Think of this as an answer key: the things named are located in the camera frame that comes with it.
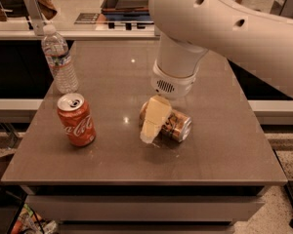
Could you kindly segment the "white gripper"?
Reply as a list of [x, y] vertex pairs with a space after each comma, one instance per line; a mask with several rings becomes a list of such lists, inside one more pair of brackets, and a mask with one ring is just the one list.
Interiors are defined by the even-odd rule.
[[157, 60], [154, 62], [151, 85], [160, 96], [151, 97], [146, 106], [146, 115], [140, 138], [145, 143], [152, 143], [162, 126], [172, 113], [170, 101], [166, 98], [182, 98], [191, 90], [199, 69], [199, 64], [190, 66], [192, 71], [185, 77], [163, 71]]

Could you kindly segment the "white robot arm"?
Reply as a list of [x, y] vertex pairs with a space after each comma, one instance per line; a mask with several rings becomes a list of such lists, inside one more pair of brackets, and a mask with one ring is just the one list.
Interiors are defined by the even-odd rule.
[[185, 96], [213, 51], [293, 98], [293, 19], [234, 0], [148, 0], [148, 10], [161, 32], [151, 78], [158, 94]]

